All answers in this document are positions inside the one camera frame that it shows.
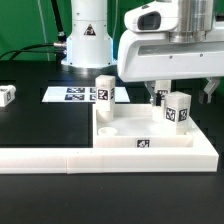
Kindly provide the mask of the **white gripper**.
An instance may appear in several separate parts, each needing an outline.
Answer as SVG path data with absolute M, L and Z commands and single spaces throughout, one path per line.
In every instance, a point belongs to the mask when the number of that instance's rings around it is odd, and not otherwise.
M 118 75 L 124 82 L 145 82 L 153 106 L 161 105 L 155 80 L 206 78 L 199 102 L 209 104 L 224 76 L 224 28 L 208 32 L 199 43 L 171 43 L 167 33 L 125 31 L 120 39 Z

